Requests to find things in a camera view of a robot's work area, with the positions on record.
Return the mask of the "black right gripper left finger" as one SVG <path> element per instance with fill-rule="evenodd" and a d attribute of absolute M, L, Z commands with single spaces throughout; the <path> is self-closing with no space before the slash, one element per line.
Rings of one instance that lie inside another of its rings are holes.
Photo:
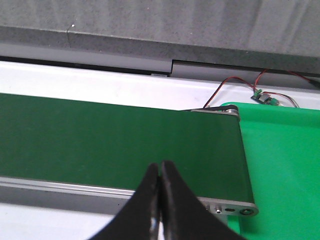
<path fill-rule="evenodd" d="M 159 236 L 158 165 L 148 166 L 132 197 L 91 240 L 157 240 Z"/>

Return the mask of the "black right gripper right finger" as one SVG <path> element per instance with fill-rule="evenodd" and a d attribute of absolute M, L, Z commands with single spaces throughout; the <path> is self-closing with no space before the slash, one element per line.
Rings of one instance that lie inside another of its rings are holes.
<path fill-rule="evenodd" d="M 166 240 L 244 239 L 205 208 L 170 160 L 161 163 L 160 195 Z"/>

